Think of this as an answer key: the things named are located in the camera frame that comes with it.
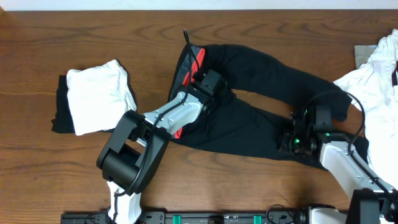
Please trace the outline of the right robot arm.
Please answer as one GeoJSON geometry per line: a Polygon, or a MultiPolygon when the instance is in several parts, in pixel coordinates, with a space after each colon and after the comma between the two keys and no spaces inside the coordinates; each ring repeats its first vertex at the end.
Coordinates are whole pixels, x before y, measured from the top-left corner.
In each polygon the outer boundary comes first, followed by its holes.
{"type": "Polygon", "coordinates": [[[280,151],[321,164],[350,200],[347,212],[330,205],[309,205],[291,215],[292,223],[397,223],[397,190],[363,161],[354,139],[335,131],[328,106],[292,113],[280,151]]]}

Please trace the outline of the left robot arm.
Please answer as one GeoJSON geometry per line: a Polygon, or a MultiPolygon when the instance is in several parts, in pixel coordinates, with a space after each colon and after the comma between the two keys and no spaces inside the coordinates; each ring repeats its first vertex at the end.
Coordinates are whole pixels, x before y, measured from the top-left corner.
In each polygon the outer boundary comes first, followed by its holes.
{"type": "Polygon", "coordinates": [[[105,223],[135,223],[142,212],[141,192],[153,179],[174,134],[207,114],[225,80],[209,70],[202,80],[182,86],[175,98],[157,110],[125,112],[96,165],[108,183],[112,202],[105,223]]]}

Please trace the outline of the black leggings with red waistband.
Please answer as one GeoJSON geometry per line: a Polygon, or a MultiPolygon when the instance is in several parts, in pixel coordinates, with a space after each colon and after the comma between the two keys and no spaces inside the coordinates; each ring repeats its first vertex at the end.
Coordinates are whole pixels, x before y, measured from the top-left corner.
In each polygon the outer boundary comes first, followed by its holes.
{"type": "Polygon", "coordinates": [[[302,108],[307,102],[328,105],[331,117],[344,121],[352,99],[341,88],[243,45],[186,45],[177,62],[169,98],[175,97],[188,77],[199,80],[209,70],[223,76],[230,88],[230,102],[212,116],[199,117],[185,125],[172,142],[203,151],[295,161],[322,168],[319,163],[277,150],[279,137],[292,120],[253,107],[237,98],[234,91],[268,96],[295,108],[302,108]]]}

